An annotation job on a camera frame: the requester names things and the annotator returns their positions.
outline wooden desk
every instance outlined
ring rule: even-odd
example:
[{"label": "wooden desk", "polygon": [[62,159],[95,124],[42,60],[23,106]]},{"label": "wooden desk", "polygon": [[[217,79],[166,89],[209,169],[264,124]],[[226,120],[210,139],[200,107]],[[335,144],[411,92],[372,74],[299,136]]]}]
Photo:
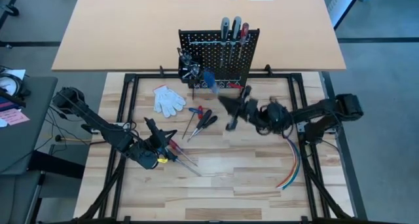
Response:
[{"label": "wooden desk", "polygon": [[[308,104],[323,99],[318,73],[307,72],[302,75]],[[99,110],[107,121],[115,121],[123,78],[123,73],[108,73]],[[182,140],[191,113],[184,109],[168,119],[155,113],[153,89],[161,84],[167,84],[185,97],[186,107],[210,107],[219,120],[189,143]],[[253,87],[251,96],[259,99],[260,105],[266,104],[269,96],[275,96],[281,104],[291,108],[285,79],[249,79],[248,84]],[[230,117],[218,100],[204,100],[196,95],[192,101],[191,90],[179,79],[140,79],[134,120],[140,136],[146,138],[150,132],[144,117],[153,118],[163,130],[179,130],[174,140],[198,163],[196,169],[203,177],[197,177],[180,164],[172,162],[159,164],[154,170],[145,170],[129,160],[121,192],[119,220],[125,215],[132,216],[132,220],[283,221],[299,220],[302,215],[310,217],[302,168],[295,182],[286,190],[275,189],[293,165],[292,153],[285,140],[275,135],[260,136],[254,126],[244,121],[239,121],[236,131],[226,132],[225,125]],[[191,123],[189,134],[196,123],[197,120]],[[297,141],[295,132],[291,138]],[[325,140],[335,143],[332,136],[325,136]],[[325,143],[318,145],[318,151],[326,188],[343,210],[352,215],[337,151]],[[91,146],[75,217],[83,214],[101,191],[109,152],[110,146],[107,144]],[[314,190],[319,203],[318,192]],[[112,198],[111,192],[106,216],[110,216]]]},{"label": "wooden desk", "polygon": [[242,17],[261,34],[252,69],[345,69],[324,0],[78,0],[52,70],[177,69],[178,30]]}]

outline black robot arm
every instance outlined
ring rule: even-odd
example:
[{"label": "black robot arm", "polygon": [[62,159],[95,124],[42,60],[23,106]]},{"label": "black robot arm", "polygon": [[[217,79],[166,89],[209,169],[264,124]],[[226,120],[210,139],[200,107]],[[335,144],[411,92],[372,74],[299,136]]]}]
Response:
[{"label": "black robot arm", "polygon": [[91,128],[99,130],[104,140],[123,156],[138,162],[146,169],[153,169],[157,166],[160,154],[168,159],[172,158],[173,154],[166,149],[166,146],[177,130],[164,132],[156,127],[153,119],[145,118],[151,136],[142,140],[131,130],[108,123],[93,112],[84,102],[83,93],[73,87],[62,88],[57,92],[52,103],[63,113],[82,118]]},{"label": "black robot arm", "polygon": [[[225,96],[218,97],[228,114],[232,116],[226,130],[234,130],[237,118],[241,117],[246,122],[253,124],[261,135],[274,133],[284,136],[283,132],[290,126],[305,122],[305,140],[315,143],[323,137],[324,131],[327,129],[339,125],[342,121],[358,120],[363,115],[357,96],[352,94],[341,94],[335,99],[320,100],[303,109],[288,112],[274,98],[270,98],[268,105],[257,109],[257,100],[250,98],[246,101],[250,92],[251,87],[246,86],[236,99]],[[322,118],[317,122],[309,121],[318,117]]]}]

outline floor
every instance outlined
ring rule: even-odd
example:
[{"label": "floor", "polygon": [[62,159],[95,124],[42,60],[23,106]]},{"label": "floor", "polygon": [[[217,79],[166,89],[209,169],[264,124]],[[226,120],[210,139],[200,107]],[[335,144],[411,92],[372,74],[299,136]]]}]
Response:
[{"label": "floor", "polygon": [[[76,0],[17,0],[19,17],[8,17],[0,29],[2,41],[60,41]],[[417,0],[356,2],[337,29],[338,37],[419,36]],[[348,70],[331,73],[336,93],[357,94],[365,116],[344,125],[361,195],[371,220],[417,223],[419,214],[419,43],[341,44]],[[76,86],[98,109],[105,73],[53,73],[58,47],[0,48],[0,64],[26,68],[31,76],[56,76],[57,89]],[[88,139],[75,122],[58,124]],[[50,136],[45,125],[39,143]],[[43,202],[40,221],[72,218],[76,198]]]}]

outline screwdriver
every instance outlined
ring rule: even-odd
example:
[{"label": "screwdriver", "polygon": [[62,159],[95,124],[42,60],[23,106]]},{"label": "screwdriver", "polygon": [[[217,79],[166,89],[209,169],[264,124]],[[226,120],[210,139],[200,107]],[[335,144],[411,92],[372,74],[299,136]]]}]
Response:
[{"label": "screwdriver", "polygon": [[217,116],[212,116],[207,122],[204,123],[204,125],[202,125],[202,127],[192,136],[196,136],[200,131],[202,131],[203,129],[207,128],[209,125],[215,123],[217,121],[218,117]]},{"label": "screwdriver", "polygon": [[194,132],[191,134],[191,136],[189,137],[188,141],[195,134],[195,132],[197,132],[202,127],[202,125],[204,125],[204,123],[210,118],[211,114],[212,114],[212,110],[211,109],[208,109],[205,112],[204,116],[202,116],[202,119],[199,120],[198,125],[196,125],[196,128],[195,128]]},{"label": "screwdriver", "polygon": [[170,147],[172,148],[172,149],[174,149],[174,150],[176,150],[177,152],[179,152],[179,153],[181,153],[183,156],[185,156],[185,158],[189,161],[189,162],[191,162],[191,163],[193,163],[195,166],[198,166],[196,163],[194,163],[194,161],[192,161],[192,159],[191,158],[189,158],[183,151],[182,151],[182,149],[179,147],[179,145],[176,143],[176,142],[174,142],[174,140],[170,140],[169,141],[169,145],[170,145]]},{"label": "screwdriver", "polygon": [[230,66],[230,63],[231,63],[231,56],[233,55],[233,48],[234,48],[234,45],[236,44],[237,34],[240,31],[240,25],[242,25],[242,18],[237,16],[234,18],[234,21],[233,21],[233,27],[232,27],[233,35],[230,40],[231,49],[230,49],[230,57],[228,57],[228,66]]},{"label": "screwdriver", "polygon": [[198,118],[199,118],[199,119],[201,119],[201,118],[202,118],[202,114],[204,113],[204,112],[202,111],[202,106],[201,106],[201,105],[198,107],[198,109],[195,109],[195,108],[189,108],[189,111],[193,112],[193,114],[192,114],[191,119],[189,120],[188,126],[187,126],[187,127],[186,127],[186,129],[185,129],[185,132],[183,133],[182,139],[185,137],[186,131],[188,130],[189,125],[191,124],[192,119],[193,119],[193,118],[194,118],[194,116],[195,116],[195,113],[197,113],[197,114],[198,114]]},{"label": "screwdriver", "polygon": [[242,55],[242,49],[243,49],[243,45],[246,44],[246,37],[249,33],[249,24],[248,23],[244,23],[243,27],[242,27],[242,32],[240,34],[240,51],[238,53],[238,58],[240,59],[240,56]]},{"label": "screwdriver", "polygon": [[170,150],[166,149],[167,159],[172,160],[174,162],[178,162],[182,164],[184,167],[188,168],[189,171],[195,173],[197,176],[202,176],[199,172],[193,170],[188,164],[185,164],[184,162],[180,161],[176,155],[174,155]]},{"label": "screwdriver", "polygon": [[223,58],[224,58],[224,49],[225,49],[225,45],[227,43],[227,35],[228,35],[228,30],[230,29],[230,20],[225,17],[223,18],[223,20],[221,21],[221,61],[220,61],[220,67],[223,66]]}]

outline table leg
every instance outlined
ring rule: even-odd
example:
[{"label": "table leg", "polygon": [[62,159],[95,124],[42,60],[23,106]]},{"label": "table leg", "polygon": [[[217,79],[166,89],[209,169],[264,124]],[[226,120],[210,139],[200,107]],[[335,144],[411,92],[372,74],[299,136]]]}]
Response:
[{"label": "table leg", "polygon": [[84,166],[75,162],[69,162],[64,159],[34,151],[29,162],[28,170],[39,170],[45,172],[52,172],[67,177],[82,179],[84,173]]}]

